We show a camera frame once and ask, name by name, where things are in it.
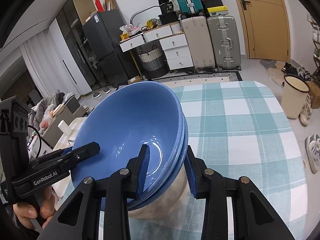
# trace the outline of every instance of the white curtain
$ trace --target white curtain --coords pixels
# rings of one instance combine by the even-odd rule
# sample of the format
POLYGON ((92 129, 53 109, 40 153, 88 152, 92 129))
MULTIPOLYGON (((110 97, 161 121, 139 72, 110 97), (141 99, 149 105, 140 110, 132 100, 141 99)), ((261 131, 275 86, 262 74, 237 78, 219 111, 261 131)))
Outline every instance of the white curtain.
POLYGON ((20 45, 27 69, 43 97, 59 89, 65 94, 74 92, 79 98, 80 93, 50 35, 44 30, 20 45))

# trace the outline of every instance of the refrigerator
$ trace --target refrigerator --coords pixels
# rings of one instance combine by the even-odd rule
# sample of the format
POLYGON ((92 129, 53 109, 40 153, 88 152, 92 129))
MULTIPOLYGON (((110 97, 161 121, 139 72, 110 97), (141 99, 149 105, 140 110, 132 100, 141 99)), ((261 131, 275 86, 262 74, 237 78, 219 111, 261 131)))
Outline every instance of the refrigerator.
POLYGON ((118 10, 96 13, 83 28, 95 53, 99 66, 113 87, 139 75, 130 52, 122 52, 119 46, 124 21, 118 10))

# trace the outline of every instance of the wooden door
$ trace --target wooden door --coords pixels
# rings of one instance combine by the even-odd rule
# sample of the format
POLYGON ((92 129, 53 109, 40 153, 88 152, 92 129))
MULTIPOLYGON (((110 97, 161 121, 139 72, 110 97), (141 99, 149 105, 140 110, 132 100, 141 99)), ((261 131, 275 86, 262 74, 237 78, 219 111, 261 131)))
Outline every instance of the wooden door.
POLYGON ((283 0, 237 0, 249 58, 289 61, 290 34, 283 0))

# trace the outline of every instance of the metal screw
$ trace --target metal screw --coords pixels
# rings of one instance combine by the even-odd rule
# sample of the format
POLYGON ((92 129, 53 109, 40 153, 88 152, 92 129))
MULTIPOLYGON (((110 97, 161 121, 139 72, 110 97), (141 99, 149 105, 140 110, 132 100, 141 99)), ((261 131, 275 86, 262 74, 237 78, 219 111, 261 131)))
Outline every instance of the metal screw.
POLYGON ((250 179, 248 177, 241 177, 240 180, 241 180, 242 183, 245 183, 245 184, 250 182, 250 179))
POLYGON ((92 178, 91 177, 86 177, 86 178, 84 178, 83 182, 85 184, 90 184, 92 182, 92 178))
POLYGON ((124 168, 124 169, 121 169, 119 172, 121 175, 127 175, 129 173, 129 170, 124 168))
POLYGON ((213 174, 213 169, 205 169, 204 173, 207 175, 212 175, 213 174))

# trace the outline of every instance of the human hand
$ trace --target human hand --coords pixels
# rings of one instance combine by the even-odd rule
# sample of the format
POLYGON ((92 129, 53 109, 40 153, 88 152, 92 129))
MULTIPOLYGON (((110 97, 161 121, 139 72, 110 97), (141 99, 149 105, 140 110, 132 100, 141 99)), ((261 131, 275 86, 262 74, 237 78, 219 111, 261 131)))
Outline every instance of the human hand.
MULTIPOLYGON (((54 195, 52 194, 52 187, 47 187, 44 189, 44 203, 40 208, 40 215, 46 219, 46 222, 42 225, 42 228, 48 224, 53 214, 55 213, 54 209, 54 195)), ((18 202, 13 205, 13 211, 19 219, 20 223, 29 229, 34 229, 35 227, 30 221, 30 218, 36 218, 38 216, 36 209, 26 203, 26 202, 18 202)))

